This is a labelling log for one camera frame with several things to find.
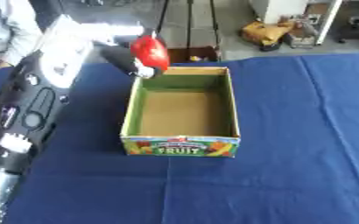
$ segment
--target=cardboard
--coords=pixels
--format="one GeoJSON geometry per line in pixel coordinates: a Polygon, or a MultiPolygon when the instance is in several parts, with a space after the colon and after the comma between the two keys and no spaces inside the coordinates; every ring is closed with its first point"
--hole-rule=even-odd
{"type": "Polygon", "coordinates": [[[226,67],[171,67],[136,79],[121,139],[130,155],[233,157],[240,143],[226,67]]]}

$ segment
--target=fruit box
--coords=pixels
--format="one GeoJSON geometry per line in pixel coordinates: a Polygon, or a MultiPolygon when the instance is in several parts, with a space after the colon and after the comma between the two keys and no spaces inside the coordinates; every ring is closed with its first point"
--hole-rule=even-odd
{"type": "Polygon", "coordinates": [[[121,139],[129,155],[233,157],[240,143],[226,67],[170,67],[133,84],[121,139]]]}

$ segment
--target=floor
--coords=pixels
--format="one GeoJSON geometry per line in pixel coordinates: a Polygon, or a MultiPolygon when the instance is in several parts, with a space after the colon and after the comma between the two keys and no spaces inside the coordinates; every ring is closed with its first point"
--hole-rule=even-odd
{"type": "MultiPolygon", "coordinates": [[[[107,21],[111,23],[142,21],[146,26],[156,27],[163,0],[104,0],[105,6],[86,6],[80,0],[63,0],[57,11],[65,11],[81,22],[107,21]]],[[[276,56],[309,53],[359,53],[359,40],[339,44],[332,36],[313,49],[292,49],[288,45],[274,52],[259,52],[257,47],[236,35],[237,30],[254,20],[254,13],[246,0],[215,0],[220,29],[222,58],[240,60],[257,56],[276,56]]],[[[184,47],[186,43],[187,0],[171,0],[165,26],[161,32],[169,47],[184,47]]],[[[194,1],[192,46],[215,45],[209,0],[194,1]]]]}

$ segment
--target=robotic arm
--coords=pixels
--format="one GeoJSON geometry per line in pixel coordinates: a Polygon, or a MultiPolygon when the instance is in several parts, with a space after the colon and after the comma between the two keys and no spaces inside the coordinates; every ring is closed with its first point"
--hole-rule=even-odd
{"type": "Polygon", "coordinates": [[[34,52],[14,68],[0,90],[0,222],[14,188],[68,104],[69,92],[94,44],[126,74],[151,78],[167,69],[167,51],[154,34],[138,38],[130,49],[116,42],[121,36],[144,33],[140,25],[78,24],[61,16],[34,52]]]}

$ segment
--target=blue cloth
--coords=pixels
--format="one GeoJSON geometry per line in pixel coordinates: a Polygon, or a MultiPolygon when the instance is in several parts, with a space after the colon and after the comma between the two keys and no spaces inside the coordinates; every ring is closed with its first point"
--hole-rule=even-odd
{"type": "Polygon", "coordinates": [[[5,223],[359,224],[359,54],[206,65],[233,76],[236,158],[125,156],[131,79],[85,66],[5,223]]]}

